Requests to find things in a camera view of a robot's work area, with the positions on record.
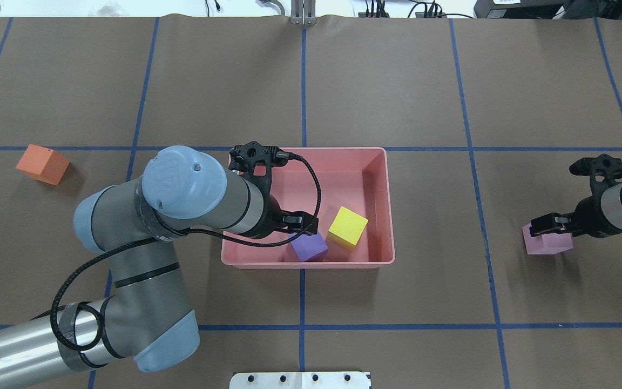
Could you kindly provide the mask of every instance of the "purple cube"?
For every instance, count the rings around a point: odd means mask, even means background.
[[[289,237],[293,237],[296,234],[289,234]],[[314,234],[313,236],[307,236],[303,234],[292,241],[292,248],[299,260],[305,263],[311,259],[321,258],[324,254],[328,253],[328,245],[323,240],[321,234]]]
[[[525,237],[525,248],[531,256],[563,253],[573,247],[572,234],[543,234],[533,237],[529,234],[529,227],[531,224],[523,227],[523,237]]]

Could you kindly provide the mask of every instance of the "orange cube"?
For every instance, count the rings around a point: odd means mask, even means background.
[[[67,167],[69,167],[69,160],[60,153],[37,145],[28,145],[23,157],[16,165],[18,170],[28,176],[52,185],[59,184]]]

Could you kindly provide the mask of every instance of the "robotic arm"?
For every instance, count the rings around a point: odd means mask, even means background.
[[[581,200],[575,211],[550,213],[531,221],[531,236],[570,233],[574,237],[604,238],[622,233],[622,160],[608,155],[582,158],[570,165],[570,173],[590,178],[592,196]]]
[[[201,232],[266,247],[316,233],[320,186],[308,162],[256,142],[232,148],[230,157],[225,170],[206,153],[168,147],[138,179],[107,187],[81,202],[73,219],[76,235],[87,249],[104,254],[69,277],[49,313],[0,330],[0,387],[88,372],[130,356],[144,372],[178,364],[195,352],[200,339],[172,244],[175,239]],[[316,182],[319,201],[314,215],[282,210],[269,194],[272,168],[290,159],[306,164]],[[254,175],[256,167],[265,168],[266,174]],[[296,235],[276,244],[255,244],[190,229],[196,225],[253,239],[273,231]],[[104,258],[109,258],[116,293],[66,305],[57,313],[73,279]]]

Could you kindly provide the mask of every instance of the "pink plastic tray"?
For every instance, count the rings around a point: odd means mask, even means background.
[[[393,263],[395,243],[386,151],[380,147],[285,150],[306,158],[318,175],[323,193],[319,233],[324,239],[340,206],[368,219],[356,248],[348,251],[326,240],[328,253],[323,258],[302,263],[290,244],[262,249],[222,241],[222,263],[240,269],[369,269]],[[274,168],[272,182],[271,194],[282,209],[313,213],[316,187],[302,163],[292,161],[285,167]],[[273,232],[256,242],[279,242],[286,238],[281,232]]]

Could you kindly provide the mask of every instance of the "black cable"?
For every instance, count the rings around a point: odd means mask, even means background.
[[[455,14],[455,13],[438,14],[438,15],[435,15],[434,17],[441,17],[441,16],[464,16],[464,17],[469,17],[469,19],[474,19],[474,17],[471,17],[471,16],[469,16],[469,15],[465,15],[465,14]]]
[[[431,17],[431,15],[435,15],[436,13],[436,3],[432,2],[429,10],[424,13],[424,17]]]
[[[414,5],[414,7],[412,7],[411,10],[409,10],[409,13],[407,14],[407,19],[409,19],[409,17],[412,16],[412,12],[414,12],[414,9],[417,8],[420,4],[424,4],[424,14],[427,13],[427,8],[429,7],[429,3],[427,2],[413,2],[413,3],[416,3],[416,4]]]
[[[59,305],[59,308],[57,308],[57,312],[64,310],[64,308],[66,308],[66,305]],[[52,312],[52,310],[47,310],[46,312],[40,313],[39,315],[35,316],[34,318],[30,319],[35,320],[35,319],[39,319],[39,318],[44,318],[45,316],[49,315]]]
[[[235,237],[225,236],[224,234],[221,234],[220,232],[215,232],[215,231],[210,231],[210,230],[205,230],[205,229],[183,229],[183,230],[180,230],[179,232],[183,234],[207,234],[208,236],[218,237],[220,239],[223,239],[229,242],[239,243],[239,244],[243,244],[244,246],[251,246],[251,247],[278,247],[278,246],[284,246],[285,244],[294,241],[296,238],[304,234],[304,232],[308,231],[308,229],[310,229],[314,225],[316,219],[318,218],[318,213],[321,210],[321,184],[319,183],[318,177],[316,176],[316,172],[314,172],[313,167],[311,167],[311,164],[307,160],[305,160],[301,155],[296,155],[295,153],[290,152],[289,159],[298,160],[299,162],[303,163],[306,166],[309,173],[311,174],[311,177],[313,178],[314,184],[316,185],[316,193],[317,193],[316,209],[314,210],[312,221],[309,222],[309,224],[307,224],[303,229],[301,229],[301,231],[297,232],[293,237],[290,237],[283,241],[275,242],[275,243],[256,243],[256,242],[245,241],[242,239],[237,239]],[[145,246],[146,244],[155,243],[157,241],[158,240],[155,239],[154,237],[149,237],[146,239],[141,239],[135,242],[124,244],[123,246],[119,246],[116,249],[107,251],[106,253],[96,256],[95,258],[87,261],[87,263],[82,264],[82,266],[80,266],[73,273],[71,273],[71,275],[66,279],[66,281],[64,281],[62,286],[59,288],[59,291],[57,291],[57,294],[55,295],[54,300],[52,300],[52,308],[50,308],[49,310],[50,327],[52,328],[52,334],[54,334],[55,338],[57,338],[57,340],[59,340],[59,342],[62,343],[62,345],[74,351],[87,351],[95,347],[97,343],[99,343],[99,341],[102,338],[102,329],[104,328],[104,317],[99,312],[97,312],[95,308],[85,303],[81,303],[78,305],[78,309],[81,311],[89,312],[96,319],[96,323],[97,323],[96,337],[93,339],[92,342],[86,345],[79,345],[74,340],[69,340],[62,334],[62,331],[59,329],[59,323],[57,323],[58,312],[59,310],[62,310],[59,303],[62,302],[64,293],[66,293],[66,291],[69,289],[69,286],[71,286],[71,283],[73,283],[73,281],[76,280],[76,278],[81,273],[86,271],[88,268],[90,268],[94,264],[100,263],[104,259],[114,256],[114,254],[119,254],[128,249],[133,249],[139,246]],[[48,313],[45,312],[45,313],[42,313],[42,315],[39,315],[35,318],[40,318],[47,314]]]
[[[90,266],[93,266],[96,263],[100,263],[104,259],[110,258],[114,254],[121,253],[121,251],[126,251],[128,249],[133,249],[134,247],[143,246],[145,244],[149,244],[153,242],[157,242],[157,239],[155,239],[154,237],[149,237],[146,239],[141,239],[135,242],[124,244],[124,246],[119,246],[116,249],[107,251],[104,254],[100,254],[99,256],[96,256],[95,258],[87,261],[87,263],[82,264],[78,269],[76,269],[73,273],[71,273],[71,275],[62,284],[62,287],[59,288],[59,291],[57,291],[57,295],[54,297],[54,300],[52,300],[52,308],[50,308],[50,326],[52,327],[52,334],[54,334],[54,336],[57,338],[57,340],[59,340],[60,343],[62,343],[62,345],[74,351],[87,351],[95,347],[97,343],[99,343],[99,339],[96,339],[88,343],[87,345],[79,345],[76,342],[71,342],[70,340],[68,340],[66,337],[64,337],[62,332],[59,330],[59,323],[57,323],[57,312],[59,311],[59,303],[62,302],[62,297],[64,297],[64,293],[66,293],[66,290],[69,289],[69,286],[71,286],[71,283],[73,283],[73,281],[76,280],[76,278],[81,273],[86,271]],[[81,310],[91,312],[91,313],[93,313],[91,310],[94,310],[94,308],[91,308],[88,305],[86,305],[85,308],[82,308],[79,305],[79,308]],[[102,317],[96,316],[96,320],[97,320],[97,327],[101,329]]]

